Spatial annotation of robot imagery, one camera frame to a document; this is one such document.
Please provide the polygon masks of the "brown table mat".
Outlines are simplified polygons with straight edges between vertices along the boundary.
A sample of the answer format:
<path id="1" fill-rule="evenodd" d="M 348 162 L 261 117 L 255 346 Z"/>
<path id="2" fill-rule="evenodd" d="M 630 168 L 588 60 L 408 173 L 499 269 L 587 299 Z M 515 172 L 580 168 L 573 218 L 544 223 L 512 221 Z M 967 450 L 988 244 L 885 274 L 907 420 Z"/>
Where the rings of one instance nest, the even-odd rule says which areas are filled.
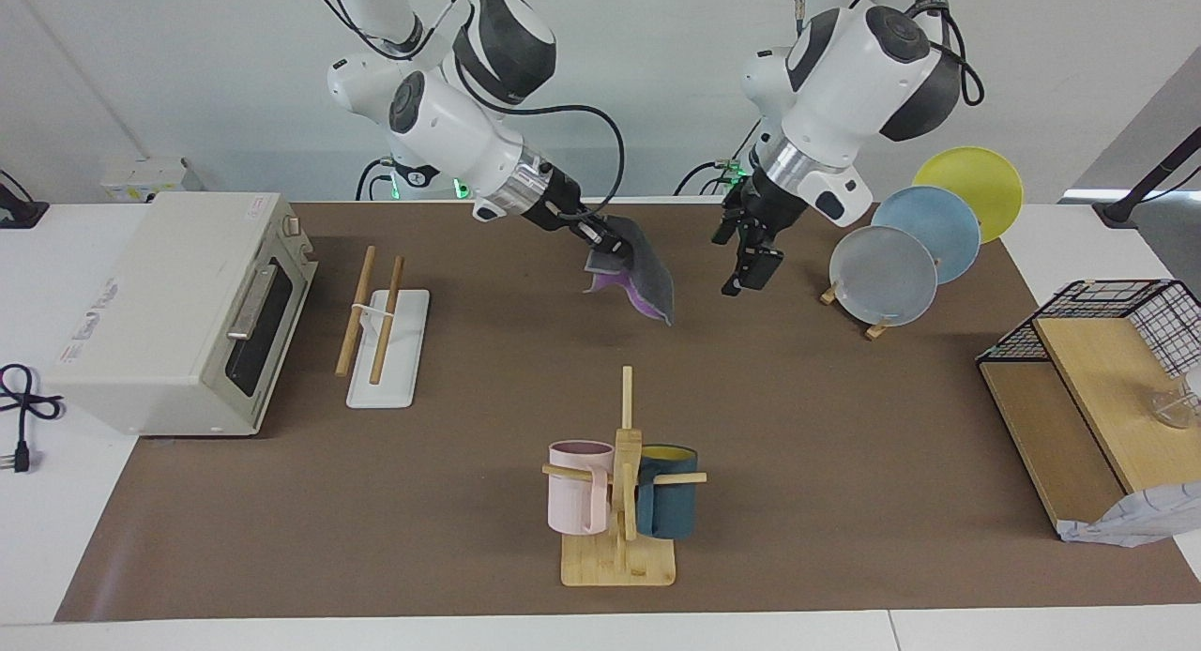
<path id="1" fill-rule="evenodd" d="M 661 326 L 588 295 L 582 245 L 450 204 L 307 204 L 318 271 L 261 432 L 136 444 L 59 621 L 1097 607 L 1201 601 L 1175 540 L 1064 543 L 975 366 L 1035 309 L 999 241 L 913 326 L 821 305 L 841 232 L 781 235 L 767 289 L 721 295 L 716 207 L 622 205 L 675 279 Z M 366 249 L 430 301 L 416 399 L 335 376 Z M 697 530 L 668 587 L 569 589 L 546 449 L 633 424 L 694 447 Z"/>

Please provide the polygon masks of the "yellow plate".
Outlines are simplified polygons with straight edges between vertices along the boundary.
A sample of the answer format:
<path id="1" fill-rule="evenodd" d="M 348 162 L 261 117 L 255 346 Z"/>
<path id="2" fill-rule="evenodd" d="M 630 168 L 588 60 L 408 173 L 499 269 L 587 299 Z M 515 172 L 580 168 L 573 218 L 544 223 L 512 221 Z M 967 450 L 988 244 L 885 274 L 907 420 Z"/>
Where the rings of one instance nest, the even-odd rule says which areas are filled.
<path id="1" fill-rule="evenodd" d="M 958 195 L 975 214 L 982 244 L 1011 228 L 1024 207 L 1024 181 L 1012 163 L 991 148 L 948 148 L 926 160 L 912 183 Z"/>

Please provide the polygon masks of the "light blue plate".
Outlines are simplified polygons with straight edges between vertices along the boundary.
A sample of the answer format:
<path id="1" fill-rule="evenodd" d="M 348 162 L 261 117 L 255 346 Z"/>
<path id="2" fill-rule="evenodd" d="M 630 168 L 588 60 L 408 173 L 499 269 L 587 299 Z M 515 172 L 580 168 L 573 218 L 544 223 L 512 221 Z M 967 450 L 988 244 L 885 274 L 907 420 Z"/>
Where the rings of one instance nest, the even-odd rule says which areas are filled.
<path id="1" fill-rule="evenodd" d="M 876 208 L 873 225 L 885 225 L 921 241 L 936 263 L 936 282 L 964 275 L 979 256 L 981 229 L 970 207 L 948 189 L 900 189 Z"/>

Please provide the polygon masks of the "pink mug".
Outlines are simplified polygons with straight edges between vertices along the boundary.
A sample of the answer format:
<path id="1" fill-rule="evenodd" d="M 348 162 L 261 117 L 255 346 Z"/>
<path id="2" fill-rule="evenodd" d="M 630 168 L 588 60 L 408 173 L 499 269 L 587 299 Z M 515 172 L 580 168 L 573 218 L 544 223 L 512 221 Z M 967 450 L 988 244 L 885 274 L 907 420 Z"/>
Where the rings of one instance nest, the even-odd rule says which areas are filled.
<path id="1" fill-rule="evenodd" d="M 582 479 L 549 476 L 546 519 L 554 531 L 570 536 L 607 532 L 614 456 L 614 446 L 600 441 L 562 440 L 549 444 L 548 462 L 585 473 Z"/>

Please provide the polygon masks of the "purple and grey towel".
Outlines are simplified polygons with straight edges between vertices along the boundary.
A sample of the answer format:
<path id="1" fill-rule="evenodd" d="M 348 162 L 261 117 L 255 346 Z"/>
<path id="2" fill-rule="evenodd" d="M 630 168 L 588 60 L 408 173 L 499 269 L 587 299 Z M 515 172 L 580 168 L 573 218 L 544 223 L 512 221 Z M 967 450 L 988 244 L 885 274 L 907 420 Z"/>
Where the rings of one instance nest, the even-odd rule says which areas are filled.
<path id="1" fill-rule="evenodd" d="M 631 222 L 631 253 L 619 257 L 619 267 L 586 267 L 592 276 L 588 295 L 609 286 L 621 287 L 631 305 L 644 316 L 667 326 L 675 321 L 673 274 L 649 241 L 647 233 L 631 217 L 610 215 L 605 222 Z"/>

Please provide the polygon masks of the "white towel rack wooden rods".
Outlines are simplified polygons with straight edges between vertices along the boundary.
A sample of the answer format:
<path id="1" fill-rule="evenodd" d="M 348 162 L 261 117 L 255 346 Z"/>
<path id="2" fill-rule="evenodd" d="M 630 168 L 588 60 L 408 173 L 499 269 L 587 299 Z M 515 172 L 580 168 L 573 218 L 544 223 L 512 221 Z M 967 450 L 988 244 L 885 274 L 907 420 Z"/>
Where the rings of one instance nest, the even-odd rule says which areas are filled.
<path id="1" fill-rule="evenodd" d="M 343 332 L 335 376 L 349 377 L 352 410 L 406 408 L 416 399 L 419 362 L 432 297 L 404 289 L 404 258 L 393 264 L 389 286 L 372 289 L 376 247 L 370 245 L 357 277 L 355 299 Z"/>

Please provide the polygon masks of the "wooden shelf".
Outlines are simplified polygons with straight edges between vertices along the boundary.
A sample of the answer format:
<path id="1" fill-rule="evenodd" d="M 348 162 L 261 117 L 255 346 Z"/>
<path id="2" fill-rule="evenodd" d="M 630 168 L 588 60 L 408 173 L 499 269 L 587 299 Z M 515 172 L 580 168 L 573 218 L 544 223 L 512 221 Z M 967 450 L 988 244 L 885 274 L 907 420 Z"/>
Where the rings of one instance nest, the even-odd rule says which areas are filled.
<path id="1" fill-rule="evenodd" d="M 1125 319 L 1038 319 L 1047 363 L 981 363 L 1051 522 L 1097 522 L 1130 492 L 1201 480 L 1201 428 L 1152 413 L 1171 383 Z"/>

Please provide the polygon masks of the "black clamp stand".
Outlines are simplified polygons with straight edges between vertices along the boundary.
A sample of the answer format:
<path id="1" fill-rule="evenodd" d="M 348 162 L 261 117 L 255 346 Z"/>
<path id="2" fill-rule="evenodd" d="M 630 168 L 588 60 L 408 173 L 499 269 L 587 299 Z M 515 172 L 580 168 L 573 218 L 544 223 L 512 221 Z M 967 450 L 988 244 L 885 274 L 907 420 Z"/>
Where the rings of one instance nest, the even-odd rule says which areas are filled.
<path id="1" fill-rule="evenodd" d="M 1141 203 L 1149 201 L 1155 201 L 1163 198 L 1163 195 L 1169 195 L 1175 192 L 1175 190 L 1185 186 L 1193 177 L 1201 173 L 1201 163 L 1196 165 L 1191 172 L 1188 173 L 1184 179 L 1175 184 L 1163 192 L 1155 193 L 1155 189 L 1163 184 L 1178 169 L 1179 165 L 1187 162 L 1188 159 L 1193 157 L 1199 150 L 1201 150 L 1201 126 L 1193 130 L 1193 133 L 1172 150 L 1163 162 L 1155 165 L 1155 167 L 1146 173 L 1145 177 L 1136 184 L 1133 189 L 1128 190 L 1128 193 L 1123 195 L 1119 201 L 1107 203 L 1107 202 L 1094 202 L 1091 204 L 1093 213 L 1106 225 L 1110 229 L 1119 231 L 1133 231 L 1137 228 L 1136 223 L 1133 223 L 1133 211 Z"/>

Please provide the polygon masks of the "dark teal mug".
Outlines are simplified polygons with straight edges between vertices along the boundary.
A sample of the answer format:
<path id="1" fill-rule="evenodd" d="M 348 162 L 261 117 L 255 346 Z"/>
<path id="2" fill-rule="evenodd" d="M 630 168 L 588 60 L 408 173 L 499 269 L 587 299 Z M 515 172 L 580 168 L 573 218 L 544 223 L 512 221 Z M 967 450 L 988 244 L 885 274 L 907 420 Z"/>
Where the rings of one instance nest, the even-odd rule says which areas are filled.
<path id="1" fill-rule="evenodd" d="M 695 526 L 695 486 L 693 484 L 663 485 L 659 474 L 694 473 L 698 453 L 691 447 L 652 443 L 643 446 L 637 476 L 635 522 L 643 536 L 659 539 L 688 538 Z"/>

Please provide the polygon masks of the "wooden plate rack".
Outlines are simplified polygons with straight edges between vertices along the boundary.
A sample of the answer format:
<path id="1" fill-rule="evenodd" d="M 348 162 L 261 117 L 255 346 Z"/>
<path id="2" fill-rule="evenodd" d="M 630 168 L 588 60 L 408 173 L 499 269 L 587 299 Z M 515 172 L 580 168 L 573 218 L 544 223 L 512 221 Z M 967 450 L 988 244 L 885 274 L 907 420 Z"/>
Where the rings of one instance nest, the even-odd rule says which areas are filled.
<path id="1" fill-rule="evenodd" d="M 858 319 L 860 323 L 866 326 L 864 336 L 870 341 L 876 341 L 876 339 L 882 336 L 891 326 L 888 316 L 884 316 L 884 313 L 872 312 L 864 305 L 860 305 L 859 301 L 855 300 L 841 283 L 829 283 L 827 289 L 819 295 L 819 301 L 821 301 L 825 306 L 839 306 L 842 310 L 846 310 L 846 313 L 849 313 L 852 318 Z"/>

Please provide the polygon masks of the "black desk mount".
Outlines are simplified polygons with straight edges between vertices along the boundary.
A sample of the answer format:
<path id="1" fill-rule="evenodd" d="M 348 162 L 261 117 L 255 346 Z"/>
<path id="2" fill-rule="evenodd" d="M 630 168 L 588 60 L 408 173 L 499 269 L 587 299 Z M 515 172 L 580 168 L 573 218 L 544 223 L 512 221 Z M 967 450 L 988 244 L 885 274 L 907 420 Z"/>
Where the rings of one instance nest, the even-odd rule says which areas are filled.
<path id="1" fill-rule="evenodd" d="M 0 168 L 0 229 L 31 229 L 48 210 L 48 202 L 36 201 L 25 185 Z"/>

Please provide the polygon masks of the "clear glass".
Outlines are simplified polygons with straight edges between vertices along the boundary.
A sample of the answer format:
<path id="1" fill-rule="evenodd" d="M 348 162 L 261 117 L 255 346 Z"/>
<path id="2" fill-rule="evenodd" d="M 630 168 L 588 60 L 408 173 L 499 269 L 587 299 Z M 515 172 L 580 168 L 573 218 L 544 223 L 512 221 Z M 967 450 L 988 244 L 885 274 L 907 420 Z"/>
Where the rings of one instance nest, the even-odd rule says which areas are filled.
<path id="1" fill-rule="evenodd" d="M 1172 378 L 1166 389 L 1153 393 L 1151 407 L 1153 416 L 1166 426 L 1201 428 L 1201 365 Z"/>

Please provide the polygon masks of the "beige toaster oven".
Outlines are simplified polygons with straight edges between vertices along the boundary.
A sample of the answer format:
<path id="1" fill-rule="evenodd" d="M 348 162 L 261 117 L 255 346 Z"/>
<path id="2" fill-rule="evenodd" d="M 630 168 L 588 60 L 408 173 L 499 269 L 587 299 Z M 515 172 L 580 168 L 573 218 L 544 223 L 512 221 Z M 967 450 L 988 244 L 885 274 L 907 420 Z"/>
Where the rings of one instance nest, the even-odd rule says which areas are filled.
<path id="1" fill-rule="evenodd" d="M 281 195 L 163 192 L 43 386 L 138 437 L 258 434 L 316 270 Z"/>

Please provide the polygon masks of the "white wall box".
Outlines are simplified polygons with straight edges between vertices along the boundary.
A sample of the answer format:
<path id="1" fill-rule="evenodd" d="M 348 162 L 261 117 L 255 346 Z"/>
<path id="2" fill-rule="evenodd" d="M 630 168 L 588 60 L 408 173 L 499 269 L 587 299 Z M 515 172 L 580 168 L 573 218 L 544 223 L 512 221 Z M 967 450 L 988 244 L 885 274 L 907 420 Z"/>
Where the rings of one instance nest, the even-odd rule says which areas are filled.
<path id="1" fill-rule="evenodd" d="M 113 203 L 149 203 L 163 192 L 205 190 L 184 157 L 147 157 L 108 165 L 98 184 Z"/>

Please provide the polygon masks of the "white patterned cloth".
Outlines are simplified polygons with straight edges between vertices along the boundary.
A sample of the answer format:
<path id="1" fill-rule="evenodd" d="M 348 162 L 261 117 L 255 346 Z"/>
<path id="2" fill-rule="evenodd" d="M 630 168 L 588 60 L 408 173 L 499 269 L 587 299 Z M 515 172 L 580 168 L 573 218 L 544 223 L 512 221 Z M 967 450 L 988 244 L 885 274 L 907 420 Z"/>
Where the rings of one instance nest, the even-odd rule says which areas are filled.
<path id="1" fill-rule="evenodd" d="M 1054 522 L 1062 540 L 1141 547 L 1201 530 L 1201 480 L 1130 492 L 1097 522 Z"/>

